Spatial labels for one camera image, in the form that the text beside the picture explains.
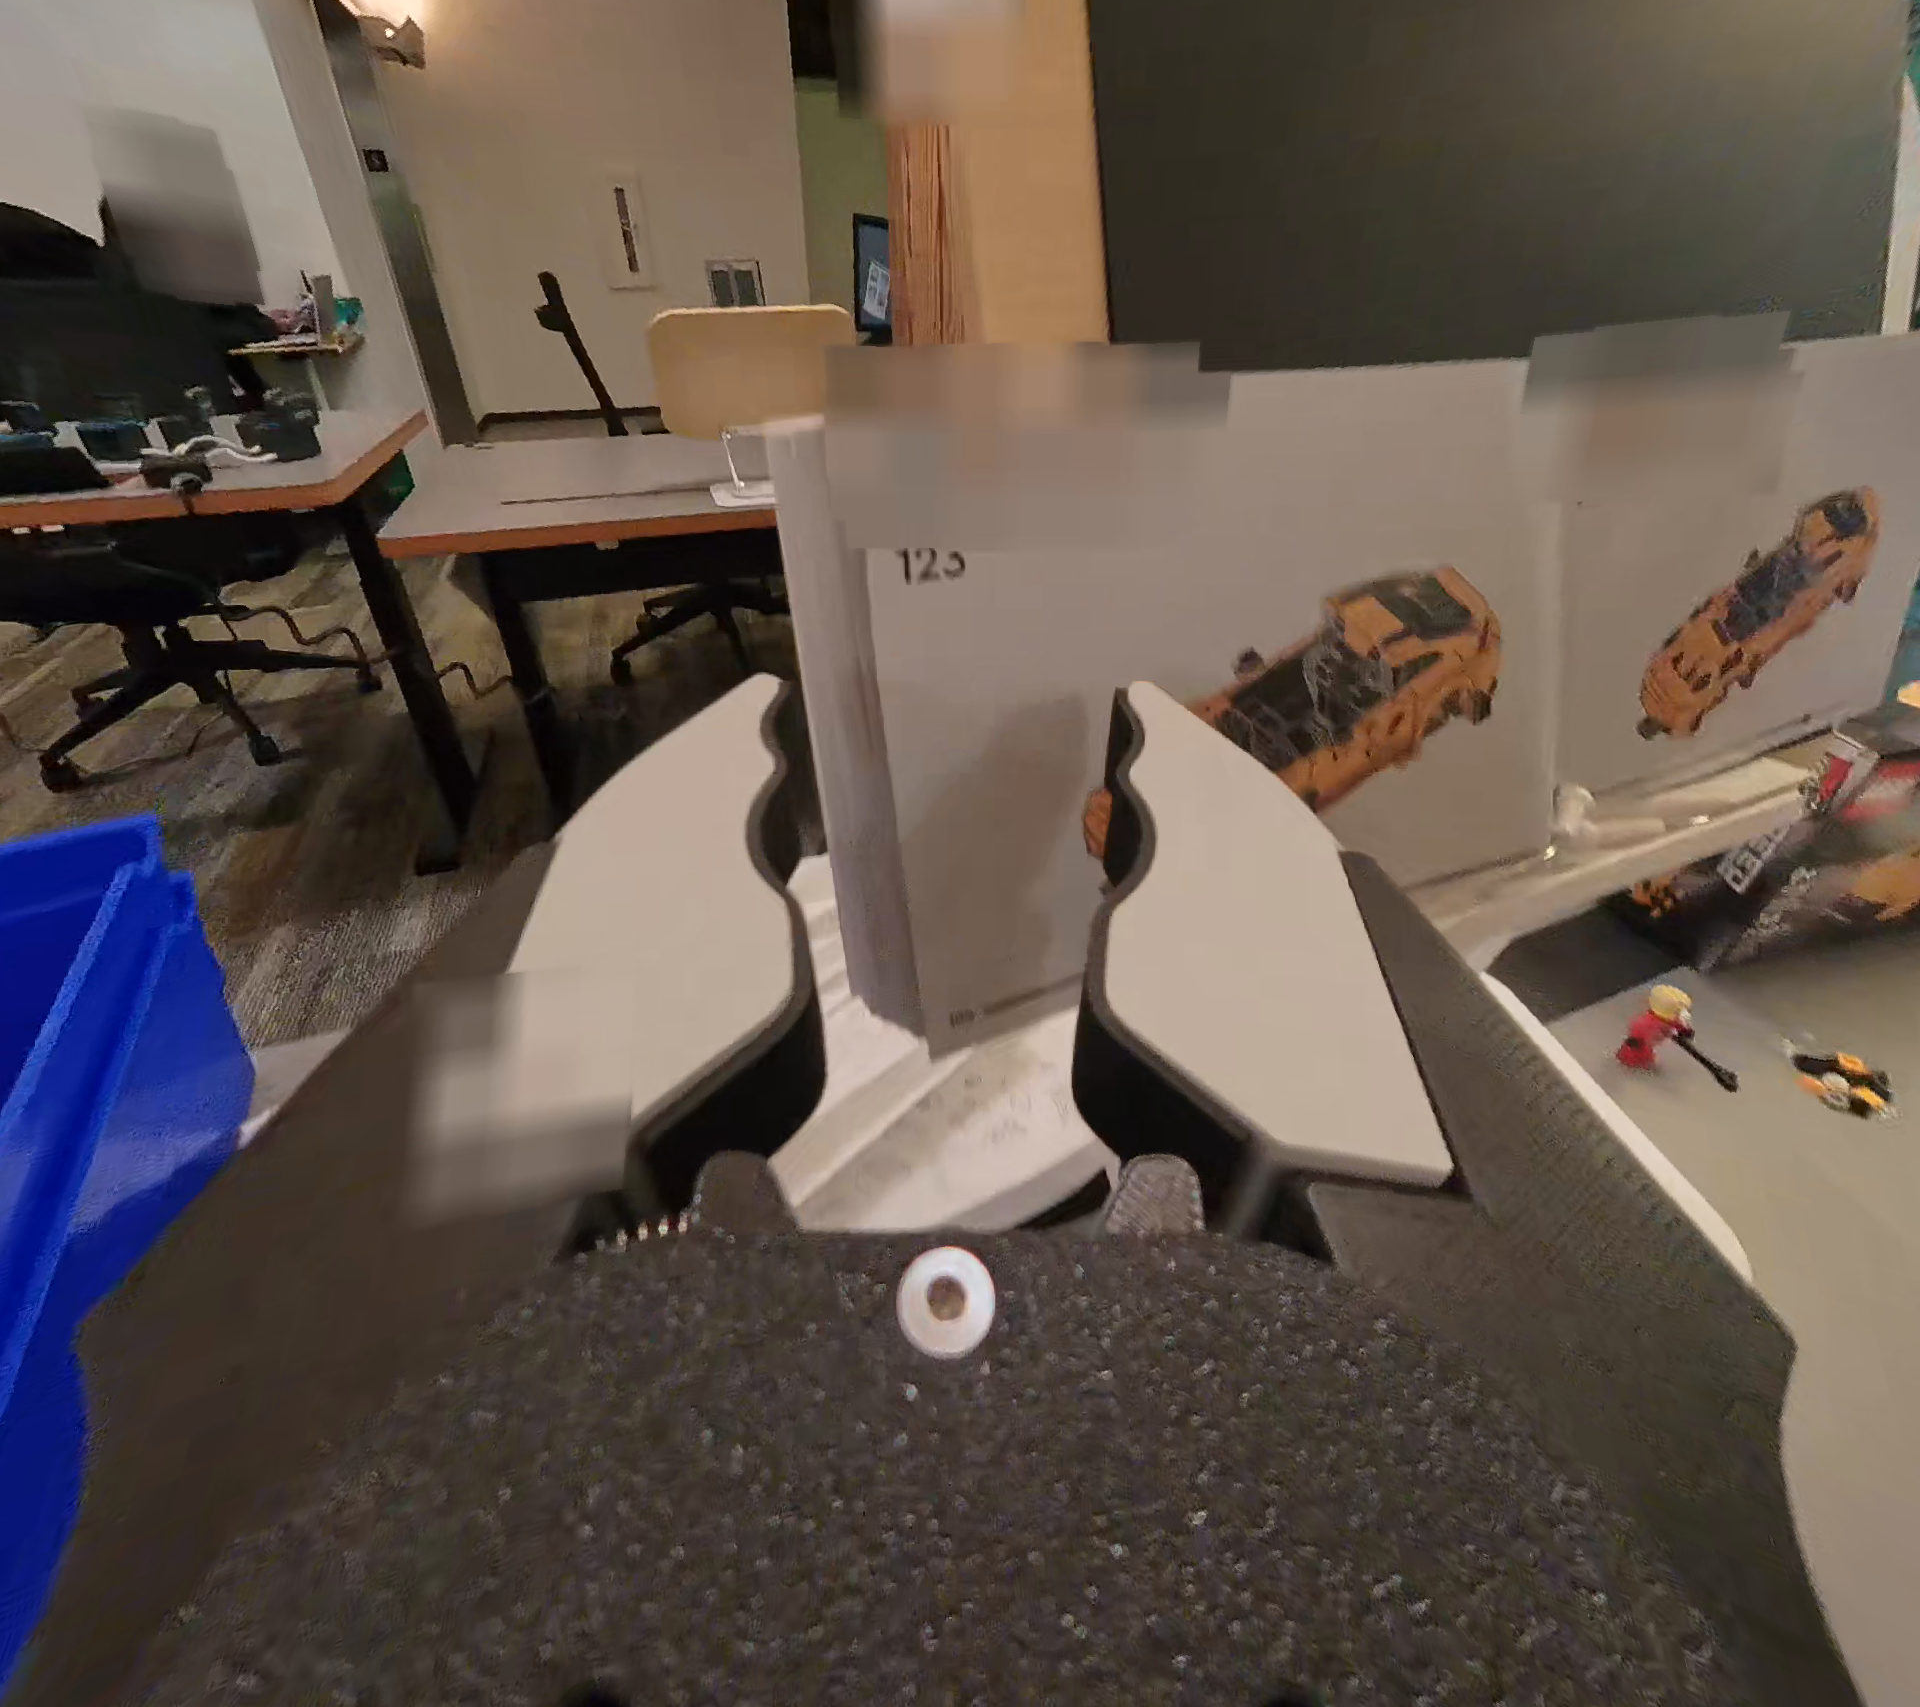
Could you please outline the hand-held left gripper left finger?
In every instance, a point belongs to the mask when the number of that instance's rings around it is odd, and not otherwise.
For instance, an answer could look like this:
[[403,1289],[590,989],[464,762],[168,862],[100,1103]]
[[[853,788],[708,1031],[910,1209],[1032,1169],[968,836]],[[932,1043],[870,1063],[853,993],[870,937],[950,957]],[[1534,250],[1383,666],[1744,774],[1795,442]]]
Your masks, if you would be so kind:
[[755,674],[555,834],[510,969],[510,1059],[540,1117],[618,1123],[611,1167],[773,1155],[826,1091],[791,891],[796,688]]

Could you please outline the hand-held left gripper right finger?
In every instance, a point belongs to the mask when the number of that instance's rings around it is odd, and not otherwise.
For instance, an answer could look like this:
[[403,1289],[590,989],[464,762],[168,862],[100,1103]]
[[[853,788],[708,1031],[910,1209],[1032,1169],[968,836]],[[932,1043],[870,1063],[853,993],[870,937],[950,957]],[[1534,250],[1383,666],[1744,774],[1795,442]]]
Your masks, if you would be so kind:
[[1069,1093],[1203,1199],[1441,1191],[1454,1153],[1330,830],[1157,686],[1116,690]]

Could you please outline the lego instruction booklet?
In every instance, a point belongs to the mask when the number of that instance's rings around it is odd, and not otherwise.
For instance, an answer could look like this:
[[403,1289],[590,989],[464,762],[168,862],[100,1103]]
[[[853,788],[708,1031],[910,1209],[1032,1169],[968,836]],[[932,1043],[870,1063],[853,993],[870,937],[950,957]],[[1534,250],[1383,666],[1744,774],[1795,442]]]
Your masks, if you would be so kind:
[[1150,682],[1407,885],[1869,700],[1915,578],[1915,334],[1519,360],[830,350],[766,434],[851,985],[932,1051],[1077,991]]

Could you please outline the red lego minifigure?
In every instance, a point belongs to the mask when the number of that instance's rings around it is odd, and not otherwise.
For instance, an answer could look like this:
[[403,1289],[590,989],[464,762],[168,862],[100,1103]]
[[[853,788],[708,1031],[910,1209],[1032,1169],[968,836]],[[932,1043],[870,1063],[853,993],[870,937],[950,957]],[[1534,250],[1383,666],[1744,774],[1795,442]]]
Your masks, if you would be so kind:
[[1629,1019],[1614,1059],[1626,1069],[1650,1071],[1659,1063],[1663,1047],[1692,1041],[1696,1031],[1692,1025],[1688,991],[1670,983],[1650,985],[1643,1007]]

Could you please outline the lego set box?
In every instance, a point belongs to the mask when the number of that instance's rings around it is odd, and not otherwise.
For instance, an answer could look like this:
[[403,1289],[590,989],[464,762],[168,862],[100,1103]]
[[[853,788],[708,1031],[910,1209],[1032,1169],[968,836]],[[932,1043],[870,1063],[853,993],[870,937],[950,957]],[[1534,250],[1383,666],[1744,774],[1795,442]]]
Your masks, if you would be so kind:
[[1786,826],[1643,879],[1612,895],[1610,913],[1698,973],[1913,921],[1915,708],[1849,722],[1798,800]]

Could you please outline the small orange black lego assembly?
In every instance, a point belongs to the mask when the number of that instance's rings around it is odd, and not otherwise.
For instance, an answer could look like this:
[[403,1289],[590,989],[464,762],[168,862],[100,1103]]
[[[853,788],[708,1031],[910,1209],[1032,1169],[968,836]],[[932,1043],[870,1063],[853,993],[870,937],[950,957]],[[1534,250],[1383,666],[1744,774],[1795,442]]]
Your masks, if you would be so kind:
[[1889,1077],[1861,1057],[1789,1047],[1788,1059],[1798,1085],[1821,1105],[1861,1119],[1900,1115]]

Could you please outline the black office chair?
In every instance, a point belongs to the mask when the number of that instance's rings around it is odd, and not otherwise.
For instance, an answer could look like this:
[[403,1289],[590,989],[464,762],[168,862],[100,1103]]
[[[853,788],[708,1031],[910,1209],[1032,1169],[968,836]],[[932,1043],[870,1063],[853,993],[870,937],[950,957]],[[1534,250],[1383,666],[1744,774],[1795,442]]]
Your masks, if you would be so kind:
[[124,652],[118,670],[74,690],[74,726],[35,756],[40,784],[51,794],[80,790],[74,752],[173,690],[227,720],[253,764],[274,766],[282,752],[232,690],[235,672],[348,672],[360,694],[376,694],[379,674],[348,626],[324,632],[341,652],[275,648],[235,632],[253,612],[232,592],[292,572],[320,536],[302,512],[6,530],[4,622],[35,632],[103,628]]
[[786,586],[778,576],[758,580],[719,580],[682,586],[644,600],[631,634],[618,644],[607,662],[616,688],[631,686],[636,654],[679,630],[709,622],[723,638],[739,676],[755,672],[739,616],[787,618]]

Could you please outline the white desk stand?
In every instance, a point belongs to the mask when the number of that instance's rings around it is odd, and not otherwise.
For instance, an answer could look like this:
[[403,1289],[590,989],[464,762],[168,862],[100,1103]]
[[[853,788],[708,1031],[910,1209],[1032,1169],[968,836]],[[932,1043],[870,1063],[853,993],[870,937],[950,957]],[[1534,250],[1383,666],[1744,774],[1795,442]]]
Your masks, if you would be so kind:
[[[850,949],[828,856],[799,862],[820,983],[828,1083],[776,1157],[803,1225],[1000,1231],[1063,1203],[1117,1165],[1069,1089],[1072,1005],[977,1047],[932,1059],[924,1041],[851,993]],[[1420,1185],[1452,1171],[1411,1041],[1356,903],[1233,907],[1217,945],[1238,951],[1214,989],[1225,1087],[1310,1171]]]

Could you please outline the grey desk orange edge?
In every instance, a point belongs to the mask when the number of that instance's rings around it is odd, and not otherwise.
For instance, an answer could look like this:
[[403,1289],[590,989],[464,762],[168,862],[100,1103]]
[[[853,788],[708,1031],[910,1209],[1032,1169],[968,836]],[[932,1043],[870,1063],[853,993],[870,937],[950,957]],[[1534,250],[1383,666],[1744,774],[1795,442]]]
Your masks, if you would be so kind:
[[472,566],[554,824],[573,810],[577,758],[529,610],[690,590],[696,618],[719,590],[746,586],[746,608],[776,616],[773,508],[718,502],[730,474],[719,442],[673,434],[467,446],[445,452],[379,530],[390,560]]
[[420,632],[414,604],[392,562],[379,552],[371,518],[371,482],[426,428],[424,414],[396,424],[378,416],[324,414],[318,418],[322,454],[298,466],[219,472],[194,498],[149,492],[136,482],[97,494],[4,496],[6,530],[60,530],[122,520],[178,520],[302,512],[318,522],[320,538],[338,530],[349,552],[362,600],[382,644],[382,662],[396,678],[411,734],[437,792],[444,824],[420,844],[414,872],[454,870],[462,856],[476,798],[476,770],[457,734],[442,680]]

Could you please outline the wooden panel stand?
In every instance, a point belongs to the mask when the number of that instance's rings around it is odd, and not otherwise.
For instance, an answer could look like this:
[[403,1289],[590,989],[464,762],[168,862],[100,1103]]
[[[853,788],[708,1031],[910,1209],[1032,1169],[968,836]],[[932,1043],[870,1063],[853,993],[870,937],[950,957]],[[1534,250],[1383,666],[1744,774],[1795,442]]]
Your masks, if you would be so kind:
[[773,486],[751,466],[758,440],[770,424],[815,422],[828,352],[851,346],[851,314],[833,304],[679,308],[652,318],[646,350],[659,424],[718,450],[716,508],[772,508]]

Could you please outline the cluster of black devices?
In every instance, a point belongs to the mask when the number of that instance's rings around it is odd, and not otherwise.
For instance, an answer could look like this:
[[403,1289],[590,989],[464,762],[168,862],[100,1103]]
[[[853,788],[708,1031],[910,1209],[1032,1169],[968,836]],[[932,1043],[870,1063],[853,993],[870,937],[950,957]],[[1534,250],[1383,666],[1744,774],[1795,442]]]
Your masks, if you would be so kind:
[[1,492],[6,496],[97,494],[136,482],[149,492],[194,498],[219,472],[298,466],[320,456],[320,410],[269,390],[261,408],[234,418],[213,412],[203,388],[185,392],[180,416],[137,416],[131,398],[55,422],[23,400],[1,404]]

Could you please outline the blue plastic bin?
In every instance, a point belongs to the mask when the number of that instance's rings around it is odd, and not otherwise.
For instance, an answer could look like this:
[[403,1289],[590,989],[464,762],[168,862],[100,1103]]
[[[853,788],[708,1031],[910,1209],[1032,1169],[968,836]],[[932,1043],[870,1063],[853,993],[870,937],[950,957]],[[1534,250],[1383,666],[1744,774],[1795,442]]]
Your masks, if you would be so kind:
[[4,1677],[82,1501],[80,1325],[227,1163],[252,1105],[225,993],[155,816],[4,844]]

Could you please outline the dark grey panel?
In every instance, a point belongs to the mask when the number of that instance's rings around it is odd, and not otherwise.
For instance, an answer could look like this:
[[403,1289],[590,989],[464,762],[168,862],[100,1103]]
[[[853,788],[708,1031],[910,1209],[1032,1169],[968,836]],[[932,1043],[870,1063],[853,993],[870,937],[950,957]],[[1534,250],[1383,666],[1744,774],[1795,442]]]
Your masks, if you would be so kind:
[[1251,374],[1881,330],[1908,0],[1085,0],[1110,332]]

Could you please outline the cluttered wall shelf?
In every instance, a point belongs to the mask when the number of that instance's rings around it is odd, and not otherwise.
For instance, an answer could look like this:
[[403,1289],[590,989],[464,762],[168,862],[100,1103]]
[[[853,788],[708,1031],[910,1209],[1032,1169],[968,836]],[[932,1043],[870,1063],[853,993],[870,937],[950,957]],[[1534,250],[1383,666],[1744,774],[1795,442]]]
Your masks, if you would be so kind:
[[293,306],[261,310],[260,316],[269,332],[229,344],[227,360],[339,360],[366,344],[366,304],[339,292],[327,274],[302,276]]

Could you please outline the wooden post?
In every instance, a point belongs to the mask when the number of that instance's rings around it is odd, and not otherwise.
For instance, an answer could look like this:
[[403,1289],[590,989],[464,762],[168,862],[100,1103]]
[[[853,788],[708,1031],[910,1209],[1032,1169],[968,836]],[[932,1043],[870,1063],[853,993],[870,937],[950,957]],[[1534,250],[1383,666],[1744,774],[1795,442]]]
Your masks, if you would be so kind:
[[1088,0],[1023,0],[1009,92],[885,158],[893,344],[1110,338]]

